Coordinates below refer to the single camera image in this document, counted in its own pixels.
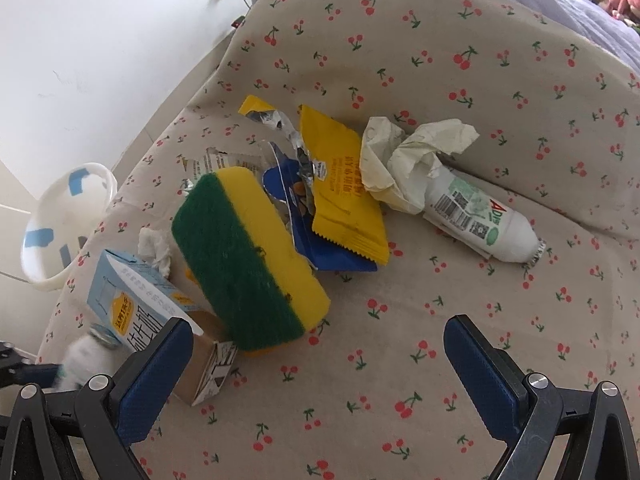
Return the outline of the white yogurt bottle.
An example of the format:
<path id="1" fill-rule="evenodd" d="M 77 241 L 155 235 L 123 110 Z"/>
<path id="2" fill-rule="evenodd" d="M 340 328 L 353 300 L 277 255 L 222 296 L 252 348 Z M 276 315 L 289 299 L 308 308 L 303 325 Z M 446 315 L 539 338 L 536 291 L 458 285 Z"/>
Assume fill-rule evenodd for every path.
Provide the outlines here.
<path id="1" fill-rule="evenodd" d="M 73 391 L 80 389 L 93 376 L 113 376 L 127 356 L 127 349 L 110 330 L 92 323 L 88 332 L 67 348 L 53 389 Z"/>

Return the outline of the blue milk carton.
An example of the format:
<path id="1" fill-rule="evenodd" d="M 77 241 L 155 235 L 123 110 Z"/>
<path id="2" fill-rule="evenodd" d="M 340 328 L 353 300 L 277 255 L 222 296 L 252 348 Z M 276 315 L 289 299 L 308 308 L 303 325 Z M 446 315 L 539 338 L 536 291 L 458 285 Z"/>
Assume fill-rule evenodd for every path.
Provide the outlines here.
<path id="1" fill-rule="evenodd" d="M 89 288 L 87 304 L 132 351 L 145 349 L 171 318 L 183 318 L 193 333 L 193 352 L 176 387 L 192 406 L 216 396 L 238 348 L 209 310 L 126 252 L 104 249 Z"/>

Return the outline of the green yellow sponge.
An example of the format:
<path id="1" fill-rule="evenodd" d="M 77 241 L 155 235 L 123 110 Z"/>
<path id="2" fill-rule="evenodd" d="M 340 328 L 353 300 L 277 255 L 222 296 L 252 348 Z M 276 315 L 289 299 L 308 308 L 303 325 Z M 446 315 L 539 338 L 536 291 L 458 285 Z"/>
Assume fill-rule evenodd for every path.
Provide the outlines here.
<path id="1" fill-rule="evenodd" d="M 250 170 L 229 167 L 201 177 L 171 233 L 240 350 L 296 341 L 328 314 L 329 296 Z"/>

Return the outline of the yellow snack wrapper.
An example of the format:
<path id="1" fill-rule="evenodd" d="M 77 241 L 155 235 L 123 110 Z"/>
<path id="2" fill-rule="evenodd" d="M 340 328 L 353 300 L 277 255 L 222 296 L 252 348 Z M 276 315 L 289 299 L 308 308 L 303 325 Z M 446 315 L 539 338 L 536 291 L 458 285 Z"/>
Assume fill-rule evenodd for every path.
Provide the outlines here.
<path id="1" fill-rule="evenodd" d="M 362 182 L 360 135 L 308 105 L 299 107 L 299 133 L 314 167 L 312 230 L 385 266 L 386 229 L 380 204 Z"/>

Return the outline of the white tissue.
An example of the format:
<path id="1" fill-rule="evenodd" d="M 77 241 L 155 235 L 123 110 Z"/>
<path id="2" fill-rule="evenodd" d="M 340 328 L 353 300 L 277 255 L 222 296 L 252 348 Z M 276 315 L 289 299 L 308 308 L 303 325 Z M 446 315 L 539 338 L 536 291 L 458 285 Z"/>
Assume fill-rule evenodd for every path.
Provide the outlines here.
<path id="1" fill-rule="evenodd" d="M 386 117 L 372 117 L 361 141 L 362 184 L 390 208 L 420 214 L 428 181 L 442 166 L 438 156 L 461 154 L 479 137 L 473 126 L 456 118 L 429 122 L 408 134 Z"/>

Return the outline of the blue snack wrapper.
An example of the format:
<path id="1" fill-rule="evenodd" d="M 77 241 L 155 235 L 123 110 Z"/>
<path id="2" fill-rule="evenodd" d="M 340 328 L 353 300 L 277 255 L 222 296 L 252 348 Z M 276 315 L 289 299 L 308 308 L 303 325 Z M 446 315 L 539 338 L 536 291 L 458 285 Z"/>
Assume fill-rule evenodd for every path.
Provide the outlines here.
<path id="1" fill-rule="evenodd" d="M 269 147 L 272 155 L 269 168 L 262 174 L 262 187 L 284 214 L 295 249 L 317 271 L 349 273 L 378 270 L 373 261 L 314 232 L 314 215 L 307 207 L 308 193 L 298 174 L 298 161 L 286 156 L 274 143 Z"/>

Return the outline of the yellow torn foil wrapper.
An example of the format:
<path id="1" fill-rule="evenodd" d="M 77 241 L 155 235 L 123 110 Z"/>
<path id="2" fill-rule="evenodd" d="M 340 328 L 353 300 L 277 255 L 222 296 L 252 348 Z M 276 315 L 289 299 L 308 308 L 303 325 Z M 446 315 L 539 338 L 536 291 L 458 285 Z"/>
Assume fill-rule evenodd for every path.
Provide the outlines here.
<path id="1" fill-rule="evenodd" d="M 251 94 L 244 99 L 239 113 L 252 122 L 258 122 L 273 131 L 282 133 L 285 139 L 292 144 L 299 165 L 310 174 L 314 174 L 314 166 L 312 166 L 312 160 L 302 134 L 294 127 L 288 116 Z"/>

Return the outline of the white patterned trash bin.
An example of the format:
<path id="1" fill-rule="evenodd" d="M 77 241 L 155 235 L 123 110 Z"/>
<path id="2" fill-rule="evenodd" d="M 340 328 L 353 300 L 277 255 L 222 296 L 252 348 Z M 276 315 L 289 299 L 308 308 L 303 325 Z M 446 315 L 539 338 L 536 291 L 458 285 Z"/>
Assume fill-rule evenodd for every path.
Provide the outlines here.
<path id="1" fill-rule="evenodd" d="M 114 174 L 97 162 L 70 170 L 44 191 L 21 248 L 22 271 L 32 286 L 43 292 L 63 287 L 116 192 Z"/>

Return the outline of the white wardrobe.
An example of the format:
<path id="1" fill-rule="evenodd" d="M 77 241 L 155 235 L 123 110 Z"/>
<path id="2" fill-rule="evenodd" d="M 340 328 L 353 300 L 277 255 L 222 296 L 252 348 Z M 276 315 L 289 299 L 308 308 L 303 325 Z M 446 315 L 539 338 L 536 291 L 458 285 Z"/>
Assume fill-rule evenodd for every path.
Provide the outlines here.
<path id="1" fill-rule="evenodd" d="M 60 293 L 40 292 L 22 272 L 23 235 L 35 199 L 4 165 L 0 184 L 1 339 L 37 354 Z"/>

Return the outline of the small white tissue wad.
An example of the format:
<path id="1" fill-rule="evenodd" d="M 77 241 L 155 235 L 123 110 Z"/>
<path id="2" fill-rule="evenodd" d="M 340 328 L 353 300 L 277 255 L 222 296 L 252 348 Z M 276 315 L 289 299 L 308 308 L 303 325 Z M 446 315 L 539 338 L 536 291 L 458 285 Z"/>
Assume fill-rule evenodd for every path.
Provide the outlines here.
<path id="1" fill-rule="evenodd" d="M 171 248 L 167 232 L 142 228 L 138 237 L 137 254 L 163 278 L 169 278 Z"/>

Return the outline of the pink plush toy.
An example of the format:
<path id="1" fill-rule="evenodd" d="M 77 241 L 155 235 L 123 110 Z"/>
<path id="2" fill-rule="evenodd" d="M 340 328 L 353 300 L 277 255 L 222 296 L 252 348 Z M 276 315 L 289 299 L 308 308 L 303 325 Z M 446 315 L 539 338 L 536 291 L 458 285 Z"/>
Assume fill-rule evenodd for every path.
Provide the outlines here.
<path id="1" fill-rule="evenodd" d="M 618 20 L 628 18 L 636 23 L 640 20 L 640 0 L 608 0 L 605 10 Z"/>

